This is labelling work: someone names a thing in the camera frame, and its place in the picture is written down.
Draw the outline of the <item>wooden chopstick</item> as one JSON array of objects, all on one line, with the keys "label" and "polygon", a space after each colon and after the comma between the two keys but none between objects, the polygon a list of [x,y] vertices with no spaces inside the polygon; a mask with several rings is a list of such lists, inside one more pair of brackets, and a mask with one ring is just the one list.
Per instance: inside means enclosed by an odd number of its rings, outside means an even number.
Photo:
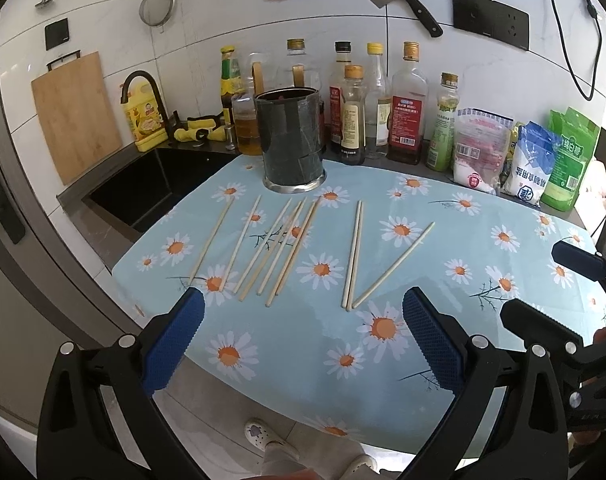
[{"label": "wooden chopstick", "polygon": [[243,228],[242,228],[242,230],[240,232],[240,235],[237,238],[237,242],[236,242],[235,246],[233,246],[233,252],[231,253],[231,256],[230,256],[230,258],[229,258],[229,260],[227,262],[227,266],[226,266],[226,269],[225,269],[225,273],[223,274],[223,278],[222,278],[222,281],[221,281],[221,287],[219,287],[219,290],[224,290],[225,289],[225,285],[226,285],[226,283],[228,281],[229,274],[231,273],[231,270],[233,270],[233,263],[235,263],[235,261],[237,259],[237,255],[238,255],[238,252],[239,252],[240,247],[242,245],[243,239],[245,238],[245,234],[247,234],[247,232],[248,232],[250,224],[252,223],[252,217],[255,214],[257,206],[260,205],[261,199],[262,199],[262,194],[257,195],[257,197],[256,197],[256,199],[255,199],[255,201],[254,201],[254,203],[253,203],[253,205],[252,205],[252,207],[251,207],[248,215],[247,215],[247,218],[245,218],[245,224],[243,225]]},{"label": "wooden chopstick", "polygon": [[357,239],[357,243],[356,243],[355,262],[354,262],[352,283],[351,283],[352,286],[351,286],[350,297],[349,297],[349,305],[347,306],[346,311],[352,311],[354,308],[353,304],[354,304],[354,294],[355,294],[355,286],[356,286],[356,278],[357,278],[358,260],[359,260],[359,252],[361,251],[361,233],[363,233],[364,209],[365,209],[364,200],[362,200],[361,201],[361,221],[359,222],[359,227],[358,227],[358,239]]},{"label": "wooden chopstick", "polygon": [[411,245],[403,252],[402,255],[399,256],[392,264],[385,270],[376,281],[373,282],[366,290],[358,296],[355,300],[353,300],[347,310],[352,311],[358,308],[367,298],[373,295],[373,292],[377,290],[385,281],[390,278],[390,276],[394,273],[394,271],[418,248],[418,246],[423,242],[423,240],[431,233],[433,228],[435,227],[435,222],[432,221],[425,227],[425,229],[419,234],[417,240],[415,240]]},{"label": "wooden chopstick", "polygon": [[286,258],[286,262],[283,265],[283,268],[281,269],[276,284],[273,287],[273,289],[271,290],[271,293],[269,294],[267,301],[265,302],[265,307],[270,307],[271,304],[273,303],[273,301],[275,300],[276,296],[279,294],[279,292],[282,289],[282,283],[284,281],[286,281],[286,276],[289,273],[289,270],[292,266],[292,263],[294,262],[294,258],[297,255],[297,253],[299,252],[299,249],[302,246],[303,240],[305,239],[306,233],[309,230],[309,225],[311,224],[313,218],[314,218],[314,214],[318,209],[320,203],[320,197],[318,197],[315,202],[312,204],[311,208],[309,208],[309,212],[306,214],[306,217],[303,221],[302,224],[302,229],[300,232],[300,236],[297,238],[297,241],[294,243],[291,252],[289,253],[289,256]]},{"label": "wooden chopstick", "polygon": [[278,260],[281,256],[282,252],[285,250],[285,248],[287,246],[287,239],[289,236],[289,232],[292,229],[292,226],[294,225],[294,223],[297,222],[297,218],[299,218],[299,215],[301,214],[301,211],[307,202],[306,198],[303,198],[303,200],[304,200],[304,203],[303,203],[301,209],[299,210],[299,212],[295,215],[294,220],[292,220],[291,222],[288,223],[288,226],[290,229],[288,230],[287,234],[282,235],[282,237],[280,237],[279,246],[277,247],[277,249],[275,249],[271,253],[271,258],[269,258],[269,260],[268,260],[269,266],[267,268],[267,271],[263,277],[263,280],[261,281],[259,288],[256,289],[257,296],[261,296],[263,294],[263,291],[265,290],[266,286],[268,285],[269,281],[271,280],[271,276],[273,275],[273,273],[275,271],[275,267],[277,266]]},{"label": "wooden chopstick", "polygon": [[349,260],[347,260],[345,284],[344,284],[343,296],[342,296],[342,301],[341,301],[341,307],[343,307],[344,310],[347,310],[347,306],[349,305],[349,297],[350,297],[350,291],[351,291],[351,286],[352,286],[351,285],[352,274],[353,274],[353,268],[354,268],[354,262],[355,262],[356,243],[357,243],[357,239],[358,239],[358,227],[359,227],[360,221],[361,221],[361,200],[358,200],[356,203],[350,255],[349,255]]},{"label": "wooden chopstick", "polygon": [[297,206],[295,206],[293,208],[293,211],[291,212],[291,214],[289,214],[289,216],[287,217],[287,220],[285,222],[283,222],[283,225],[282,225],[281,229],[279,231],[277,231],[277,234],[275,235],[275,240],[273,240],[273,244],[271,244],[271,247],[268,248],[268,250],[265,252],[265,255],[263,255],[262,259],[260,260],[259,265],[257,266],[256,269],[254,269],[254,271],[253,271],[253,273],[251,275],[251,278],[249,279],[248,283],[245,284],[245,288],[242,289],[242,292],[241,292],[241,294],[239,296],[239,301],[245,300],[245,297],[248,295],[248,293],[252,289],[254,283],[256,282],[256,280],[261,275],[261,273],[263,271],[263,267],[268,262],[269,258],[271,258],[271,253],[275,249],[277,249],[277,247],[279,246],[279,244],[280,244],[280,242],[279,242],[280,237],[282,237],[282,235],[287,234],[288,230],[290,229],[289,226],[288,226],[288,223],[291,222],[292,220],[294,220],[295,215],[299,212],[299,210],[301,209],[303,203],[304,203],[304,200],[301,200],[301,202],[298,203]]},{"label": "wooden chopstick", "polygon": [[255,251],[254,255],[252,256],[250,262],[248,263],[247,267],[242,272],[236,288],[233,289],[233,293],[235,295],[237,295],[237,293],[239,292],[241,285],[243,284],[245,279],[248,277],[250,271],[252,270],[253,266],[256,263],[256,260],[260,257],[261,253],[264,250],[265,245],[269,242],[269,239],[271,238],[271,234],[273,234],[276,231],[277,226],[279,226],[279,223],[280,223],[282,217],[285,215],[285,213],[289,209],[291,203],[292,203],[292,198],[289,198],[289,200],[286,202],[286,205],[281,208],[281,211],[279,211],[279,214],[276,217],[276,220],[274,221],[274,223],[266,231],[265,237],[263,238],[263,240],[260,242],[260,244],[257,245],[256,251]]},{"label": "wooden chopstick", "polygon": [[225,206],[224,209],[222,210],[222,212],[219,214],[217,220],[214,223],[213,229],[210,232],[209,236],[207,237],[207,239],[205,240],[205,243],[201,249],[201,252],[199,253],[199,256],[197,258],[196,263],[192,266],[191,272],[189,274],[189,278],[188,278],[188,282],[187,282],[187,286],[188,288],[192,286],[193,281],[195,280],[197,273],[200,269],[200,266],[203,262],[203,260],[205,259],[205,257],[207,256],[207,252],[209,251],[213,240],[217,234],[217,232],[219,231],[219,229],[221,228],[229,209],[231,208],[231,206],[233,206],[233,203],[236,200],[234,198],[232,198]]}]

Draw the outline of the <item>black kitchen sink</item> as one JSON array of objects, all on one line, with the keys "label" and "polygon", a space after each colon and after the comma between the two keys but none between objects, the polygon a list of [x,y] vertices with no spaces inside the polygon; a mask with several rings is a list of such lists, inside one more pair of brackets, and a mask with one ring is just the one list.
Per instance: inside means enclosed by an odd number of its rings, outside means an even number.
[{"label": "black kitchen sink", "polygon": [[118,170],[84,198],[131,242],[228,162],[233,153],[157,148]]}]

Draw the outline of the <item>black kitchen faucet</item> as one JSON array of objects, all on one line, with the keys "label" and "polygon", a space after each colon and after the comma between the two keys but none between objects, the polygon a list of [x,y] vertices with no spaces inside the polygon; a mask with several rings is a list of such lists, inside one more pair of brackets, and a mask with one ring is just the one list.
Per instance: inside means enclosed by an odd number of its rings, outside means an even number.
[{"label": "black kitchen faucet", "polygon": [[120,106],[137,144],[167,139],[167,115],[157,82],[145,70],[130,73],[120,85]]}]

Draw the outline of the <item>floral light blue tablecloth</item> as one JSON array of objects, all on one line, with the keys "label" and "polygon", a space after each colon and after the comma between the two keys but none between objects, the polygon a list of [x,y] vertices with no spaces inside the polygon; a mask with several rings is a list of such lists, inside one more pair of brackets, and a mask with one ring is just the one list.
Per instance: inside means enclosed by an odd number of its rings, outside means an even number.
[{"label": "floral light blue tablecloth", "polygon": [[[599,284],[552,258],[564,240],[584,250],[590,234],[546,212],[414,174],[327,162],[319,188],[295,196],[260,257],[233,293],[256,247],[290,197],[268,191],[262,163],[228,162],[146,230],[114,266],[113,276],[141,315],[161,314],[188,288],[192,266],[224,206],[236,201],[191,287],[205,300],[204,320],[187,356],[204,373],[297,422],[338,437],[415,452],[452,396],[437,384],[402,314],[407,289],[419,287],[443,313],[492,344],[520,349],[502,326],[503,304],[519,298],[584,338],[606,326]],[[219,290],[245,218],[252,223]],[[320,203],[271,306],[265,302]],[[271,280],[256,295],[269,263],[239,301],[245,284],[298,203]],[[341,307],[355,209],[364,200],[354,300],[376,281],[432,221],[418,248],[358,308]]]}]

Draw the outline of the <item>blue white sugar bag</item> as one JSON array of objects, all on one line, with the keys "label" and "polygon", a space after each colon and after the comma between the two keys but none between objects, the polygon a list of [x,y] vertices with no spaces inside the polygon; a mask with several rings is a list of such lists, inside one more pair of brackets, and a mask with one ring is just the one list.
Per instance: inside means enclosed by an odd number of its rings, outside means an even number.
[{"label": "blue white sugar bag", "polygon": [[560,143],[557,133],[535,122],[521,125],[504,193],[538,206],[552,176]]}]

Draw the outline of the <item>white shoe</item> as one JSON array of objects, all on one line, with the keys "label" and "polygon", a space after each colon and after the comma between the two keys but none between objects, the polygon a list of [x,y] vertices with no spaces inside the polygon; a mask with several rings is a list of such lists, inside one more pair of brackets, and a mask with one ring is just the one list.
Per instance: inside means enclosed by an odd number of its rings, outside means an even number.
[{"label": "white shoe", "polygon": [[291,458],[297,460],[299,452],[262,419],[252,418],[245,423],[245,439],[255,448],[265,453],[271,445],[276,445]]}]

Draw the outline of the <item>green packet bag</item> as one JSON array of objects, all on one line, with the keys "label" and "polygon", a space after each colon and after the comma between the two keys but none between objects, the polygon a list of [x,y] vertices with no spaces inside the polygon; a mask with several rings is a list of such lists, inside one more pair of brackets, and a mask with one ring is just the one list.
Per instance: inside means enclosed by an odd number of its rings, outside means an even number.
[{"label": "green packet bag", "polygon": [[555,166],[548,179],[542,202],[561,212],[571,210],[579,196],[579,188],[592,160],[600,128],[572,107],[564,114],[550,112],[548,129],[558,134]]}]

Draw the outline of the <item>pink white salt bag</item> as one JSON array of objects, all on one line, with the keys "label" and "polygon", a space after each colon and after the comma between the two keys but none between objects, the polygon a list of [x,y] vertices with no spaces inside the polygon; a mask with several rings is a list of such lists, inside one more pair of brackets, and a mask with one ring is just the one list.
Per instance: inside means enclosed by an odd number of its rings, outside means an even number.
[{"label": "pink white salt bag", "polygon": [[486,194],[496,195],[512,138],[512,118],[467,107],[454,122],[454,181]]}]

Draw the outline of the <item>green label oil bottle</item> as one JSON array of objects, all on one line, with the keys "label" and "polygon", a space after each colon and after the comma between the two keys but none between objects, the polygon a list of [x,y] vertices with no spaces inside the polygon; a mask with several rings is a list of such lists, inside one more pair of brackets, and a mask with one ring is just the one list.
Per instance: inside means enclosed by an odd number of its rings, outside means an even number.
[{"label": "green label oil bottle", "polygon": [[460,96],[458,95],[458,76],[451,73],[441,75],[440,90],[437,94],[437,116],[427,155],[427,166],[434,171],[443,172],[451,165],[454,143],[454,122]]}]

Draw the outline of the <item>yellow detergent bottle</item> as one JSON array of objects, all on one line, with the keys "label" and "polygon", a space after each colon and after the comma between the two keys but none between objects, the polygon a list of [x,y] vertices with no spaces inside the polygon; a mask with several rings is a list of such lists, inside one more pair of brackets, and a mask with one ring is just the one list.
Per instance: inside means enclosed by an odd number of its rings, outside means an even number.
[{"label": "yellow detergent bottle", "polygon": [[158,100],[146,79],[136,78],[132,82],[122,108],[138,151],[150,151],[167,140]]}]

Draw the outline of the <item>gold cap red label bottle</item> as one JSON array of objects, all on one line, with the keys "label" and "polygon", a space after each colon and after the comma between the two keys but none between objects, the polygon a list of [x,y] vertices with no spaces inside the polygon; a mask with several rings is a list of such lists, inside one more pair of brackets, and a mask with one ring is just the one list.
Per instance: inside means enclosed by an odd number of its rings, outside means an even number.
[{"label": "gold cap red label bottle", "polygon": [[392,77],[388,157],[410,165],[421,159],[429,93],[419,60],[418,42],[405,41],[403,65]]}]

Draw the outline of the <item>small orange cap bottle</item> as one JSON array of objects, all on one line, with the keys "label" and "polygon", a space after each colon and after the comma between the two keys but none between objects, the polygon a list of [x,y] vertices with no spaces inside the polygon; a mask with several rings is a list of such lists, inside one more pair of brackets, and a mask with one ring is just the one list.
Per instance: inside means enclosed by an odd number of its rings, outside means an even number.
[{"label": "small orange cap bottle", "polygon": [[365,99],[363,66],[347,64],[341,89],[341,159],[346,165],[365,160]]}]

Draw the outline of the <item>large oil jug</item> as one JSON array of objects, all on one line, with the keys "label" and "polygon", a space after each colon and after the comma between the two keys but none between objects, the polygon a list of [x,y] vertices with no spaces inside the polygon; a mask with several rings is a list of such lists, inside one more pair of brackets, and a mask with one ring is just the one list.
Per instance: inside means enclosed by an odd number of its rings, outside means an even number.
[{"label": "large oil jug", "polygon": [[260,156],[262,154],[259,127],[257,127],[254,104],[255,83],[253,65],[260,64],[260,72],[267,63],[269,56],[265,52],[249,54],[245,71],[241,73],[239,89],[235,91],[231,105],[233,106],[233,127],[235,127],[236,143],[241,154]]}]

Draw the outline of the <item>yellow cap clear bottle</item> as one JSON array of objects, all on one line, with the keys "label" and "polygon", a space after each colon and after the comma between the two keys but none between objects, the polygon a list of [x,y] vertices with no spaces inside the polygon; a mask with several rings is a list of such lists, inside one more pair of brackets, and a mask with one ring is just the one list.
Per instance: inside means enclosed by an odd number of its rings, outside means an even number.
[{"label": "yellow cap clear bottle", "polygon": [[367,94],[365,100],[366,157],[377,159],[387,155],[391,98],[388,78],[383,65],[383,44],[380,42],[369,42],[367,44],[367,54]]}]

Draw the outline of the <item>dark cylindrical utensil holder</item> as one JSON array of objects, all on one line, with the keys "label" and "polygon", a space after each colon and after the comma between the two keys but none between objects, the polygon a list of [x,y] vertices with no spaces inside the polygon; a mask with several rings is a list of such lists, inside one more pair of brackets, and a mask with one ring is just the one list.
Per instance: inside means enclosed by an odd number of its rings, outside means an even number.
[{"label": "dark cylindrical utensil holder", "polygon": [[281,194],[306,193],[326,180],[320,95],[314,88],[265,91],[254,98],[264,185]]}]

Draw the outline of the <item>wooden cutting board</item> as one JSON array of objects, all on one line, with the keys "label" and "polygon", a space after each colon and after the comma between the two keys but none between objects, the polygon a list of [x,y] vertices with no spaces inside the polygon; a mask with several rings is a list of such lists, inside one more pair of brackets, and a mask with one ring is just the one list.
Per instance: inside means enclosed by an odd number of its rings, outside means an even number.
[{"label": "wooden cutting board", "polygon": [[30,85],[40,128],[63,184],[123,148],[97,52],[49,70]]}]

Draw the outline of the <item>green label sauce bottle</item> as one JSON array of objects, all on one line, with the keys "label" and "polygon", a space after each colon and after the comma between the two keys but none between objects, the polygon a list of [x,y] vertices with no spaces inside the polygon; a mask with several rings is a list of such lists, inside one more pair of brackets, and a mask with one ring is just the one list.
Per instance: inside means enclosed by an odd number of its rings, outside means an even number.
[{"label": "green label sauce bottle", "polygon": [[233,46],[221,47],[221,102],[223,108],[224,124],[233,125],[233,97],[243,91],[243,82],[240,65],[236,56],[236,48]]}]

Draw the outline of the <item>clear jug gold cap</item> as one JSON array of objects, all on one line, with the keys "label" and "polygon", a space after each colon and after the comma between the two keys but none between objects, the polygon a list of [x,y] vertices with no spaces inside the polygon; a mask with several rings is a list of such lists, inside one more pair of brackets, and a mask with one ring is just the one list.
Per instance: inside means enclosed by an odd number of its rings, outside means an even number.
[{"label": "clear jug gold cap", "polygon": [[287,40],[287,55],[277,68],[279,88],[313,88],[321,90],[320,70],[313,58],[306,53],[303,38]]}]

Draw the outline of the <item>black cap sauce bottle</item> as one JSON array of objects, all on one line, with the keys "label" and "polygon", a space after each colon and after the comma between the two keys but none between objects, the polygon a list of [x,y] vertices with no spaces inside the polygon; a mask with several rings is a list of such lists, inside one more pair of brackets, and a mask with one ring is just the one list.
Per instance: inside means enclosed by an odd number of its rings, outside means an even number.
[{"label": "black cap sauce bottle", "polygon": [[344,84],[344,70],[352,63],[352,45],[350,41],[340,40],[335,43],[335,65],[329,78],[329,126],[330,147],[335,153],[341,150],[342,112],[341,91]]}]

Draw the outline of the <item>metal mesh strainer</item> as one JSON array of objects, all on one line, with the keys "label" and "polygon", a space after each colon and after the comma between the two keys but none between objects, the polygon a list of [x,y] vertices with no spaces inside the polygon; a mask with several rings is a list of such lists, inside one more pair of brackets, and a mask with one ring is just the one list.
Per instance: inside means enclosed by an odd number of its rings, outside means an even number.
[{"label": "metal mesh strainer", "polygon": [[165,25],[172,17],[176,0],[141,0],[139,17],[146,26]]}]

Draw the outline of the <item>black wall socket panel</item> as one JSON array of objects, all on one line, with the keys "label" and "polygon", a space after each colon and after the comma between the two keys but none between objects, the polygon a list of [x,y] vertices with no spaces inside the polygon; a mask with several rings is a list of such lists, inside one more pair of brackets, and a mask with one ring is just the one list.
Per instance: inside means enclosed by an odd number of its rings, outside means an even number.
[{"label": "black wall socket panel", "polygon": [[453,26],[527,51],[529,14],[495,0],[452,0]]}]

